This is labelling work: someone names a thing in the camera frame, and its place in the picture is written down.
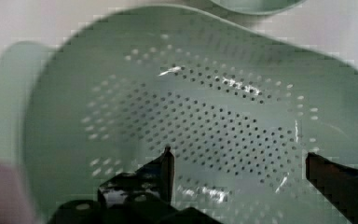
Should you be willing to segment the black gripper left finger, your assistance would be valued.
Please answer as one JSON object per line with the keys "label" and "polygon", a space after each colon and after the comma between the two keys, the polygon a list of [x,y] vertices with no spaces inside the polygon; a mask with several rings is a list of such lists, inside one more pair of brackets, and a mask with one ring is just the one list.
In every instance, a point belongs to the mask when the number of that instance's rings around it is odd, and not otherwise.
{"label": "black gripper left finger", "polygon": [[167,145],[152,161],[134,172],[123,172],[103,182],[97,190],[103,205],[123,204],[132,194],[150,193],[165,203],[172,201],[175,158]]}

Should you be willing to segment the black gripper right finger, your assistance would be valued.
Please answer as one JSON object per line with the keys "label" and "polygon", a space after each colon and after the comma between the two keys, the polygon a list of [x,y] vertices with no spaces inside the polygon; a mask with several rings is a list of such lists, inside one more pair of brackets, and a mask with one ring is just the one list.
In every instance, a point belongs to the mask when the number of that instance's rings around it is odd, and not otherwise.
{"label": "black gripper right finger", "polygon": [[309,153],[306,178],[352,224],[358,224],[358,169]]}

